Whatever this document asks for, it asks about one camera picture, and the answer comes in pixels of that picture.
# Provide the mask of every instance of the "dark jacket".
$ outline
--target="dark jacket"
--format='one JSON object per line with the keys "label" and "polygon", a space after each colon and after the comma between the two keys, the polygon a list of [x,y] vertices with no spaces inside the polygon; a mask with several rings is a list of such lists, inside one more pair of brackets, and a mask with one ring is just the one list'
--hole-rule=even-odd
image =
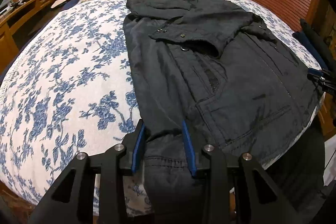
{"label": "dark jacket", "polygon": [[307,126],[320,94],[262,18],[232,2],[128,0],[127,8],[131,73],[149,131],[147,194],[156,214],[198,218],[203,185],[187,169],[183,120],[222,151],[264,164]]}

